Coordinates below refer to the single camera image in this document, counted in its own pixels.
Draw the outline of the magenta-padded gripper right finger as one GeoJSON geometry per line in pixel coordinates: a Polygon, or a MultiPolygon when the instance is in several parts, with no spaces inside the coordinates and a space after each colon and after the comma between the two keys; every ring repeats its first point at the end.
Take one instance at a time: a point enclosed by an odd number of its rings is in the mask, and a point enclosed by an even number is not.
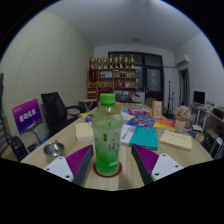
{"type": "Polygon", "coordinates": [[[145,185],[182,169],[182,166],[166,153],[158,155],[136,144],[132,145],[131,152],[145,185]]]}

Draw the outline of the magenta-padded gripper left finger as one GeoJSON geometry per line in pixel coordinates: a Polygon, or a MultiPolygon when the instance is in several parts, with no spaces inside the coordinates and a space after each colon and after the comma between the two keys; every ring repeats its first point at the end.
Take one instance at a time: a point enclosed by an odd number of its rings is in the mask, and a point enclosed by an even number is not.
{"type": "Polygon", "coordinates": [[[67,157],[59,156],[44,170],[81,186],[93,155],[93,145],[88,145],[67,157]]]}

